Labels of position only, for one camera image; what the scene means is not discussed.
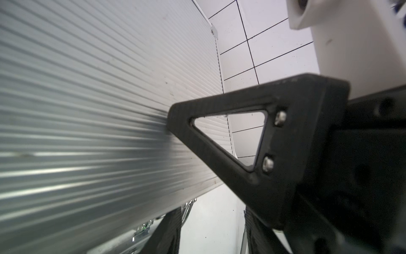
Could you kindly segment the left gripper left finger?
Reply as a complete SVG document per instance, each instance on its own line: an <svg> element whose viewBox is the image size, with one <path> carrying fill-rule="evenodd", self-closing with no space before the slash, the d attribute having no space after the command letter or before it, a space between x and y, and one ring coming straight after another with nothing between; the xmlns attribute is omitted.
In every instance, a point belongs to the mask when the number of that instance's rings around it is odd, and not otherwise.
<svg viewBox="0 0 406 254"><path fill-rule="evenodd" d="M163 218L141 254L178 254L182 229L182 210L177 208Z"/></svg>

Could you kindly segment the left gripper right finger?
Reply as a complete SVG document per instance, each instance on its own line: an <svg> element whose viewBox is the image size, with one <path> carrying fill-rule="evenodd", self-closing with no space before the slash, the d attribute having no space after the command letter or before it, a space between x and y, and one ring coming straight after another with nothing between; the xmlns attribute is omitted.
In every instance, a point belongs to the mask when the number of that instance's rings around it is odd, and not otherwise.
<svg viewBox="0 0 406 254"><path fill-rule="evenodd" d="M247 206L245 209L247 245L250 254L288 254L271 228L267 228Z"/></svg>

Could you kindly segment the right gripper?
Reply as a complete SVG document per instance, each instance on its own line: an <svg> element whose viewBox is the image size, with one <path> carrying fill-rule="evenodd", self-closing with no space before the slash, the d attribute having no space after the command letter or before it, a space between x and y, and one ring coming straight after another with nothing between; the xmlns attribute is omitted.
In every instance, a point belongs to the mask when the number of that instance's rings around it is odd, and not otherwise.
<svg viewBox="0 0 406 254"><path fill-rule="evenodd" d="M295 254L406 251L406 88L349 101L284 234Z"/></svg>

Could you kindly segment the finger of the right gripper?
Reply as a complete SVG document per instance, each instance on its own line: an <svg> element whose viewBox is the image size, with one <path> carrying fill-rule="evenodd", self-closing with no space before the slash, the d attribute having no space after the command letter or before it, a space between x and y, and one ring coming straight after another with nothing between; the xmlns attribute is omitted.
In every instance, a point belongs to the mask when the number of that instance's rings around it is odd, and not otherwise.
<svg viewBox="0 0 406 254"><path fill-rule="evenodd" d="M171 106L167 128L265 225L284 228L301 186L312 186L331 131L341 125L349 82L301 74ZM232 135L226 151L197 127L210 116L260 113L260 130Z"/></svg>

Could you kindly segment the silver poker case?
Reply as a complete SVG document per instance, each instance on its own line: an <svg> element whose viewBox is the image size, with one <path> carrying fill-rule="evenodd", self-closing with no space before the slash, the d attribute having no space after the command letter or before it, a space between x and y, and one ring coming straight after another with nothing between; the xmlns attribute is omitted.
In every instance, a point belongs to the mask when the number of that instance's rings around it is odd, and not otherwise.
<svg viewBox="0 0 406 254"><path fill-rule="evenodd" d="M221 185L166 122L222 93L196 1L2 1L1 253L84 254Z"/></svg>

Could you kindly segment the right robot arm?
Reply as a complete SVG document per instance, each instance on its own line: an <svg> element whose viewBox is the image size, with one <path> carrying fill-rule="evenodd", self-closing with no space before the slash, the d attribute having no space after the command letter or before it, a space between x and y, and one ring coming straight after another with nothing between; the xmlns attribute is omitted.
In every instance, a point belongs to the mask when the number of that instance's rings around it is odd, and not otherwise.
<svg viewBox="0 0 406 254"><path fill-rule="evenodd" d="M247 207L252 254L406 251L405 1L290 1L310 28L319 75L174 104L167 127ZM247 167L195 126L205 116L265 116Z"/></svg>

